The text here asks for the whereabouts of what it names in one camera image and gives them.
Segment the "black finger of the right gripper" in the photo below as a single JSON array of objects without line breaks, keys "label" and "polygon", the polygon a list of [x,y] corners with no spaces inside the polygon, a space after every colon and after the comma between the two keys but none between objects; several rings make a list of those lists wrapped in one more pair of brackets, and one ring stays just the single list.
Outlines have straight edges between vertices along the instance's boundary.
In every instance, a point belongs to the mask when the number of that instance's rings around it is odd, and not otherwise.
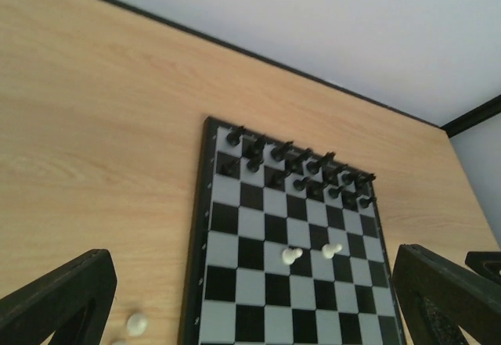
[{"label": "black finger of the right gripper", "polygon": [[469,251],[465,258],[466,266],[486,279],[500,278],[500,262],[500,251]]}]

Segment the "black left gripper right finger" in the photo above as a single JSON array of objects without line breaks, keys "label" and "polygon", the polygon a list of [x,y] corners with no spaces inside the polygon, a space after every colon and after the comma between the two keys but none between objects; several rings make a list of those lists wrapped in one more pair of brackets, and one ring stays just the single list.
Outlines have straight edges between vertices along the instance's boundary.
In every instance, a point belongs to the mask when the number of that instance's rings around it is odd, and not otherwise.
[{"label": "black left gripper right finger", "polygon": [[393,285],[415,344],[500,343],[500,278],[486,279],[417,245],[401,245]]}]

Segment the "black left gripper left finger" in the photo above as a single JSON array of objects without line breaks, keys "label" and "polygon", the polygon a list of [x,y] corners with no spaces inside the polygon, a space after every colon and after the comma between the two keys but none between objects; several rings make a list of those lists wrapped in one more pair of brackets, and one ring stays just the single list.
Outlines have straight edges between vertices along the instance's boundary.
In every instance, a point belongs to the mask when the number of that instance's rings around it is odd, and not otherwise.
[{"label": "black left gripper left finger", "polygon": [[1,299],[1,343],[99,344],[116,288],[109,250],[89,250]]}]

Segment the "white chess piece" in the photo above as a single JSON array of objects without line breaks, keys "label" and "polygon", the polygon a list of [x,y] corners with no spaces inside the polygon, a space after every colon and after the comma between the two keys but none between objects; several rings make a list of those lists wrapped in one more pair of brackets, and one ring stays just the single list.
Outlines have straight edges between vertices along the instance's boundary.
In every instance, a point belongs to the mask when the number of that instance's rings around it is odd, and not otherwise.
[{"label": "white chess piece", "polygon": [[141,336],[149,324],[147,316],[142,312],[135,312],[126,321],[126,330],[129,336]]}]

